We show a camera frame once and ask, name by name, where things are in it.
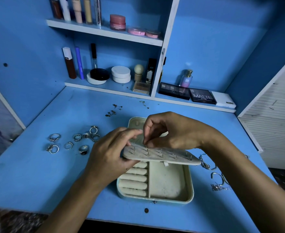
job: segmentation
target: open jewelry box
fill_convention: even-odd
[[[143,129],[145,121],[132,117],[128,127]],[[140,162],[117,179],[118,195],[148,202],[190,203],[194,190],[189,165],[200,165],[201,161],[186,150],[148,149],[143,145],[143,134],[130,142],[123,157]]]

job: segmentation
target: forearm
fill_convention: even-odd
[[[37,233],[78,232],[100,191],[90,179],[80,177]]]
[[[202,150],[219,167],[261,232],[285,232],[285,191],[258,169],[225,136]]]

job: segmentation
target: pink compact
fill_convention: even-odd
[[[110,28],[117,31],[125,31],[126,23],[123,15],[110,15]]]
[[[128,28],[128,33],[133,34],[133,35],[138,35],[138,36],[144,36],[145,31],[141,28]]]
[[[156,30],[147,30],[146,32],[145,32],[145,35],[147,36],[147,37],[150,37],[150,38],[153,38],[153,39],[157,39],[157,38],[159,38],[159,35],[161,34],[161,32],[160,31],[156,31]]]

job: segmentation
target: black box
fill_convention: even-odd
[[[193,102],[216,104],[216,100],[208,90],[189,88]]]
[[[159,94],[190,100],[190,93],[188,88],[168,83],[160,84]]]

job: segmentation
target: blue table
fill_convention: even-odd
[[[249,159],[269,177],[267,166],[233,113],[168,104],[65,87],[64,90],[30,124],[21,136],[0,156],[0,208],[50,213],[84,169],[88,155],[78,154],[80,141],[71,150],[63,145],[76,133],[86,132],[91,125],[99,127],[100,135],[119,127],[127,127],[131,117],[174,111],[207,123],[227,136]],[[113,104],[123,106],[115,109]],[[116,115],[106,117],[111,111]],[[46,151],[48,137],[60,133],[60,151]],[[199,149],[191,151],[199,157]],[[209,157],[204,161],[214,165]],[[211,184],[220,183],[219,176],[210,178],[210,170],[201,166],[190,168],[194,199],[186,206],[140,203],[121,199],[115,182],[98,196],[89,219],[137,224],[150,227],[195,232],[258,232],[233,190],[213,191]]]

